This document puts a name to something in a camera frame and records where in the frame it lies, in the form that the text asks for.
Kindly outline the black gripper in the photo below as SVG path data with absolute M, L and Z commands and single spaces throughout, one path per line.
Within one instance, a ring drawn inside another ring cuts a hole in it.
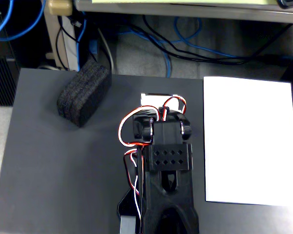
M 167 111 L 166 119 L 157 121 L 150 110 L 133 115 L 134 138 L 151 144 L 182 144 L 192 133 L 190 121 L 185 117 L 186 100 L 180 95 L 141 93 L 141 106 L 160 108 L 160 114 Z

